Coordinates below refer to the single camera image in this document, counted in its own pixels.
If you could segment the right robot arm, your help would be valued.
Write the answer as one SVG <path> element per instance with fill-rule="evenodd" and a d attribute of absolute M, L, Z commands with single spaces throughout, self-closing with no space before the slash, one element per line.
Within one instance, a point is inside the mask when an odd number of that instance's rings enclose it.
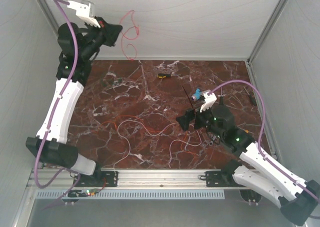
<path fill-rule="evenodd" d="M 259 148 L 258 142 L 236 126 L 235 117 L 225 105 L 214 105 L 206 110 L 188 109 L 176 118 L 183 131 L 191 121 L 194 128 L 204 128 L 220 139 L 220 143 L 258 173 L 231 160 L 221 173 L 227 186 L 235 183 L 250 188 L 274 203 L 282 215 L 296 226 L 303 226 L 320 201 L 320 185 L 315 180 L 306 181 L 281 165 L 271 155 Z"/>

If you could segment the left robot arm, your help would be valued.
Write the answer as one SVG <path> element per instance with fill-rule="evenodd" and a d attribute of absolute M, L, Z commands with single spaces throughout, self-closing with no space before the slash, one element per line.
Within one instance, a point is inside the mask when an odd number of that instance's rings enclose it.
<path fill-rule="evenodd" d="M 58 28 L 57 42 L 61 48 L 56 73 L 55 91 L 46 118 L 35 137 L 26 140 L 27 149 L 39 163 L 53 164 L 85 176 L 91 186 L 103 180 L 96 161 L 81 155 L 75 146 L 67 144 L 70 121 L 87 84 L 92 63 L 101 46 L 113 47 L 123 30 L 97 17 L 97 26 L 64 23 Z"/>

